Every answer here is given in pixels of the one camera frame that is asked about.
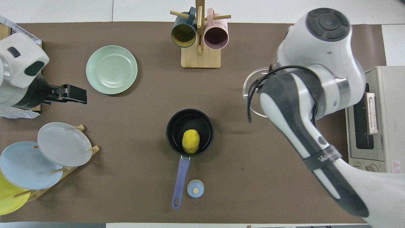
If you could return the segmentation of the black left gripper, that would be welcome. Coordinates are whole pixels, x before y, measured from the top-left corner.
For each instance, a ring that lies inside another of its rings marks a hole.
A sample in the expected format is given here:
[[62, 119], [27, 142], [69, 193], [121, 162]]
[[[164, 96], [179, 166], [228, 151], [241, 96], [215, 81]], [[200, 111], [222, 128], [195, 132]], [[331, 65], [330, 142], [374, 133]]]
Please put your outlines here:
[[87, 91], [85, 89], [64, 84], [50, 85], [43, 75], [38, 74], [29, 85], [24, 97], [16, 103], [16, 108], [30, 109], [40, 104], [50, 105], [51, 102], [63, 102], [61, 95], [65, 93], [67, 102], [87, 104]]

